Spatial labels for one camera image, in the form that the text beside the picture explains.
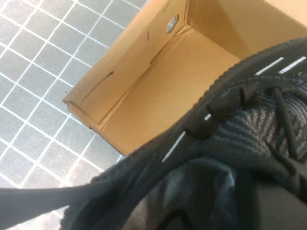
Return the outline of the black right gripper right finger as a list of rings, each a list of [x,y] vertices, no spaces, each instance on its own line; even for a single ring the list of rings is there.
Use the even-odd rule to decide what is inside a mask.
[[[301,197],[269,179],[254,185],[254,230],[305,230],[307,228],[307,168],[291,161],[300,176]]]

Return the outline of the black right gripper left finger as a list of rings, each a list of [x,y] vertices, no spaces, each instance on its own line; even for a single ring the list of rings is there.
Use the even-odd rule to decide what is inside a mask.
[[[206,156],[190,160],[188,167],[188,214],[194,229],[253,229],[250,172]]]

